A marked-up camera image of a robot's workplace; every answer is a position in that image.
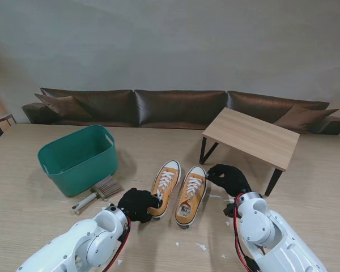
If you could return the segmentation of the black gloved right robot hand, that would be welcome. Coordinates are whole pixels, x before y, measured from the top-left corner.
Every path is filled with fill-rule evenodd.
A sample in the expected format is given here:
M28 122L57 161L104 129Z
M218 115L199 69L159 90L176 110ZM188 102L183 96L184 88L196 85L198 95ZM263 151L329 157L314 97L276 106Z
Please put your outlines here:
M217 164L207 171L207 179L223 188L231 197L252 191L245 175L234 166Z

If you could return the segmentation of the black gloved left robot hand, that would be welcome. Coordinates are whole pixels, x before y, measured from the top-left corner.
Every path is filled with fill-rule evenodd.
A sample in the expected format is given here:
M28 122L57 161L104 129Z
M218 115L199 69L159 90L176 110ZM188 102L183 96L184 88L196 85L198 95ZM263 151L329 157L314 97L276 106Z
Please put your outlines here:
M131 222L147 223L152 219L148 208L158 208L159 202L149 191L131 188L122 196L117 207Z

